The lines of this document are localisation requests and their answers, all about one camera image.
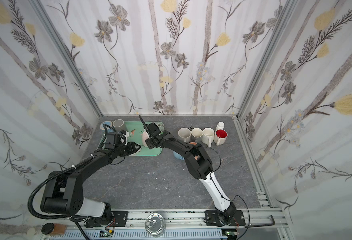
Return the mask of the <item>pink mug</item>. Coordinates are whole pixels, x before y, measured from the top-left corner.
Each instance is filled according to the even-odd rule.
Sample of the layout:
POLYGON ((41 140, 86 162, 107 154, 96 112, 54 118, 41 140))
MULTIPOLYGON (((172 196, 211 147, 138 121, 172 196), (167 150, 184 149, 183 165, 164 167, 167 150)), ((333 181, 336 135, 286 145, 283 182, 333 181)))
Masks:
POLYGON ((143 133, 142 133, 142 143, 143 143, 143 146, 146 147, 146 148, 148 147, 148 145, 146 143, 146 140, 148 140, 149 138, 150 137, 149 137, 147 131, 143 131, 143 133))

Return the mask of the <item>blue mug with brown rim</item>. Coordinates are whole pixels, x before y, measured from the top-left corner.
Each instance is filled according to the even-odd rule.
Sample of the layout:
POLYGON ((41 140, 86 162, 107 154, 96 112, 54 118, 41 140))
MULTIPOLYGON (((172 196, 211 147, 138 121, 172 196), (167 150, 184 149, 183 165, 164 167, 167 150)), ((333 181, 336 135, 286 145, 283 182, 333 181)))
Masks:
POLYGON ((111 121, 104 121, 100 124, 100 129, 103 131, 104 130, 104 125, 107 125, 107 126, 112 126, 113 125, 113 122, 111 121))

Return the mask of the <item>green plastic tray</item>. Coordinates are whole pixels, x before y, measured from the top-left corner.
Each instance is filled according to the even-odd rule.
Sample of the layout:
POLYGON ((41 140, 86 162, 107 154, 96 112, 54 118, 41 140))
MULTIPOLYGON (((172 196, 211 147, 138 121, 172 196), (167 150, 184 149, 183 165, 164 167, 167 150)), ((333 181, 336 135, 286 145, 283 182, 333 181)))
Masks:
MULTIPOLYGON (((104 121, 100 125, 100 129, 104 132, 104 125, 111 126, 113 122, 111 121, 104 121)), ((154 122, 161 131, 165 129, 165 125, 163 122, 154 122)), ((125 122, 126 128, 130 131, 130 135, 127 138, 127 142, 135 142, 140 144, 142 147, 141 149, 134 154, 134 156, 144 156, 144 157, 154 157, 158 156, 162 153, 161 148, 153 148, 149 149, 145 147, 142 141, 143 132, 145 131, 143 124, 141 122, 134 122, 134 121, 126 121, 125 122)))

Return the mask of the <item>tall dark grey mug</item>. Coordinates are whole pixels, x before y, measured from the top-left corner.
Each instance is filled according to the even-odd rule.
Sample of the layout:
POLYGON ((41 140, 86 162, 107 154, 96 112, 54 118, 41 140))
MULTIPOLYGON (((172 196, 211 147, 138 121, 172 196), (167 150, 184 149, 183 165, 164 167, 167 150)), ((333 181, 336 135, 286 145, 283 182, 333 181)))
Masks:
POLYGON ((128 131, 126 124, 125 124, 125 121, 122 119, 117 119, 117 120, 113 121, 113 128, 116 130, 116 132, 121 132, 121 131, 127 132, 128 131))

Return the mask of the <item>beige mug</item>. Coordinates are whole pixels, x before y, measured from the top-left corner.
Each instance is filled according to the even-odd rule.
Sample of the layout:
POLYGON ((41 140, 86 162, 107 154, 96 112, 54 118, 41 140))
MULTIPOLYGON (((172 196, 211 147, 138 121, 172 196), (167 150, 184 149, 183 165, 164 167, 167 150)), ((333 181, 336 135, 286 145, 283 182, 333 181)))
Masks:
POLYGON ((185 143, 191 142, 191 130, 188 128, 181 128, 178 130, 178 137, 185 143))

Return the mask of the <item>light blue mug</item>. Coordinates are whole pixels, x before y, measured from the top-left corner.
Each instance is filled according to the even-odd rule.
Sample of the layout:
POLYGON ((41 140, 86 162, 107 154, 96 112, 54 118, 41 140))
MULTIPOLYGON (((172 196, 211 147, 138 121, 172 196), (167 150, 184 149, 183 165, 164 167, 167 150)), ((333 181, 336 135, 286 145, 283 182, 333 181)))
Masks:
POLYGON ((184 161, 184 157, 183 157, 182 155, 178 154, 178 153, 175 152, 175 151, 173 151, 173 154, 174 154, 174 157, 175 157, 176 159, 179 159, 179 160, 184 161))

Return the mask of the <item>white cream mug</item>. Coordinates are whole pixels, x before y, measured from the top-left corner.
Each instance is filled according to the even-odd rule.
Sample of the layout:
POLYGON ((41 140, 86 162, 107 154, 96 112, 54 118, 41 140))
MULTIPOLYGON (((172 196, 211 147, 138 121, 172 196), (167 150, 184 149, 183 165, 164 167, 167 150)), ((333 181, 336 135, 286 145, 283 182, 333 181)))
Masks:
POLYGON ((214 140, 215 131, 212 128, 204 128, 202 133, 203 136, 201 141, 206 144, 208 148, 211 148, 214 140))

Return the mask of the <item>white mug with red inside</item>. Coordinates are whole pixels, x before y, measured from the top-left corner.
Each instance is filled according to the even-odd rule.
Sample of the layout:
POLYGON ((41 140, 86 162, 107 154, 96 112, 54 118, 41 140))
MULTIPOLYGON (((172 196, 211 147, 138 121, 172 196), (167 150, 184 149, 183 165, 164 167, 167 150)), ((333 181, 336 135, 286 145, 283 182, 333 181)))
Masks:
POLYGON ((217 130, 215 132, 215 136, 214 136, 214 142, 217 146, 223 145, 226 141, 226 138, 228 136, 227 131, 225 130, 217 130))

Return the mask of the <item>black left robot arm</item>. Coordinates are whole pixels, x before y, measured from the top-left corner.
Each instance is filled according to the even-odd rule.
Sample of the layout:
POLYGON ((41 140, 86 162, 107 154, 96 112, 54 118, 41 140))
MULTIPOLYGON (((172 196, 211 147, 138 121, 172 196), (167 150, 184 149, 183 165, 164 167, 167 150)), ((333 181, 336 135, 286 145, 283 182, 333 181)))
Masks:
POLYGON ((115 215, 109 203, 85 198, 83 184, 99 169, 113 165, 116 158, 125 159, 141 150, 141 145, 128 141, 128 132, 114 132, 109 125, 104 125, 103 141, 90 156, 70 168, 53 171, 40 183, 28 199, 30 214, 38 219, 55 220, 68 218, 74 222, 85 239, 80 226, 86 228, 108 227, 115 222, 115 215))

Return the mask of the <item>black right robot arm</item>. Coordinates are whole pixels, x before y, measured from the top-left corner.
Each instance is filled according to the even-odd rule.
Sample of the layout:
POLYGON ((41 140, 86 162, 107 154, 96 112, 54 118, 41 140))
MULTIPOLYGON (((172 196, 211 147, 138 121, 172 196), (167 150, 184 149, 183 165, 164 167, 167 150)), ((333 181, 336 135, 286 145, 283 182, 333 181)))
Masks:
POLYGON ((160 128, 155 123, 147 124, 139 116, 144 129, 149 135, 146 140, 147 146, 152 148, 170 149, 184 158, 189 173, 195 179, 202 182, 209 195, 211 196, 215 210, 218 214, 219 222, 228 225, 237 212, 233 201, 224 193, 218 183, 215 170, 212 166, 212 160, 201 144, 191 145, 175 138, 170 132, 160 128))

